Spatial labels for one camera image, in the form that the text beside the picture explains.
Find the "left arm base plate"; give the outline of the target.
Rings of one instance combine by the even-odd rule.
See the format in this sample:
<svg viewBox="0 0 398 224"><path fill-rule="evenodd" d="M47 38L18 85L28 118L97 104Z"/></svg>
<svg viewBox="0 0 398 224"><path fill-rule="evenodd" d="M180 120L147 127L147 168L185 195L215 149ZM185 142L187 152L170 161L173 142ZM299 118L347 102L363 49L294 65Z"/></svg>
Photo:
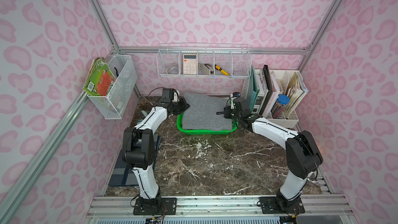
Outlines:
<svg viewBox="0 0 398 224"><path fill-rule="evenodd" d="M175 215L177 198L156 198L154 200L138 197L133 205L133 215Z"/></svg>

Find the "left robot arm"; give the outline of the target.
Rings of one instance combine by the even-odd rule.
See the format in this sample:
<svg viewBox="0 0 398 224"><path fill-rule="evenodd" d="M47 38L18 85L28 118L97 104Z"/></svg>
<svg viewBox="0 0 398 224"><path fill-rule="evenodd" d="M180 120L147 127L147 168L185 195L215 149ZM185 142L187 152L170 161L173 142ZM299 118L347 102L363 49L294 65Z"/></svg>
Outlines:
<svg viewBox="0 0 398 224"><path fill-rule="evenodd" d="M190 105L173 88L163 88L162 95L150 113L132 128L123 133L123 161L134 173L140 189L140 198L150 203L160 197L160 189L154 178L154 135L160 124L169 115L178 116Z"/></svg>

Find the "dark grey plaid scarf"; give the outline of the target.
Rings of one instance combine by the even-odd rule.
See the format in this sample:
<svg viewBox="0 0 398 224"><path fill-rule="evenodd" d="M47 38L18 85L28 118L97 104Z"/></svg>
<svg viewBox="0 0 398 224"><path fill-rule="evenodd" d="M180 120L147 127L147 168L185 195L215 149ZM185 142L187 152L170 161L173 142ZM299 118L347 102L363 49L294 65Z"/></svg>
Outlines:
<svg viewBox="0 0 398 224"><path fill-rule="evenodd" d="M122 160L123 147L117 157L112 175L110 177L108 186L111 187L138 187L137 179L134 172L129 166Z"/></svg>

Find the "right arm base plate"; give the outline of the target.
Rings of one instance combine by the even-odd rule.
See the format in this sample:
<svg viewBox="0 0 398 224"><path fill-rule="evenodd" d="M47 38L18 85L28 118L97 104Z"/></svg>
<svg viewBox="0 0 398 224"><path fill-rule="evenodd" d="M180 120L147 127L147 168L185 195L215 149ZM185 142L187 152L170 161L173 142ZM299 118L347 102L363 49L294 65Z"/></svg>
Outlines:
<svg viewBox="0 0 398 224"><path fill-rule="evenodd" d="M286 201L283 197L260 197L257 206L263 214L299 215L306 212L300 197L292 201Z"/></svg>

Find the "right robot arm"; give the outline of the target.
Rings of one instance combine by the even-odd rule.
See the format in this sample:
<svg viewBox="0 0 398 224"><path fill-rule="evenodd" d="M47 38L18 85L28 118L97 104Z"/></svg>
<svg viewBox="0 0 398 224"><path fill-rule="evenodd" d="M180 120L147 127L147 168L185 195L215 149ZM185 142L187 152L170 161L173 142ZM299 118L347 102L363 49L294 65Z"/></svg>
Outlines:
<svg viewBox="0 0 398 224"><path fill-rule="evenodd" d="M233 119L240 127L273 141L285 150L289 172L277 191L276 202L288 207L298 201L310 174L317 172L323 164L323 157L312 134L284 128L252 113L248 102L239 92L231 94L224 108L224 117Z"/></svg>

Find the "plain grey scarf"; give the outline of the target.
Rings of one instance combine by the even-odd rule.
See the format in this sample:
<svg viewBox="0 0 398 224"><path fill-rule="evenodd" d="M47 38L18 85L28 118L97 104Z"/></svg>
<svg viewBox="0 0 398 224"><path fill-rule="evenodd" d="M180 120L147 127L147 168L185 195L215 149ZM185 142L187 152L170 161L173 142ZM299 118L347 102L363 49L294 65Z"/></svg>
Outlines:
<svg viewBox="0 0 398 224"><path fill-rule="evenodd" d="M190 107L182 114L184 130L231 131L233 122L224 117L227 99L204 94L186 93Z"/></svg>

